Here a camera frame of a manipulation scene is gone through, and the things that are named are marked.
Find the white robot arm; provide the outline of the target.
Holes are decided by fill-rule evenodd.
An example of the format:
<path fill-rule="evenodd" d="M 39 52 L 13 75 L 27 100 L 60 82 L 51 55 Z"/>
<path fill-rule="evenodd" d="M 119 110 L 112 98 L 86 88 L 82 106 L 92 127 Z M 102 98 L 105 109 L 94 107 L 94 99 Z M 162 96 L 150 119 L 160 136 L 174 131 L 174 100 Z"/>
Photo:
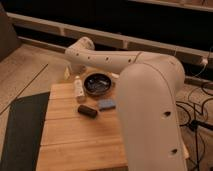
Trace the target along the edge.
<path fill-rule="evenodd" d="M 129 171 L 187 171 L 176 108 L 185 72 L 173 56 L 96 51 L 80 38 L 65 50 L 72 64 L 116 73 L 115 101 Z"/>

